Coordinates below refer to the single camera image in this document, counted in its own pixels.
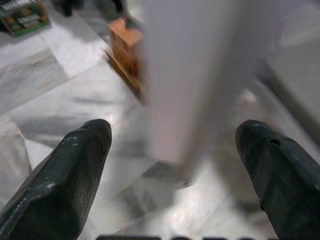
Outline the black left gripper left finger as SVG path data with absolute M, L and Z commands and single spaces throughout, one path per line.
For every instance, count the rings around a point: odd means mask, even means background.
M 112 144 L 93 119 L 69 132 L 29 174 L 0 213 L 3 240 L 76 240 L 86 224 Z

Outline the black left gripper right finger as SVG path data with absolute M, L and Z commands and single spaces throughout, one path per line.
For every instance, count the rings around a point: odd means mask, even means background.
M 320 238 L 320 166 L 293 139 L 258 120 L 235 131 L 242 163 L 280 240 Z

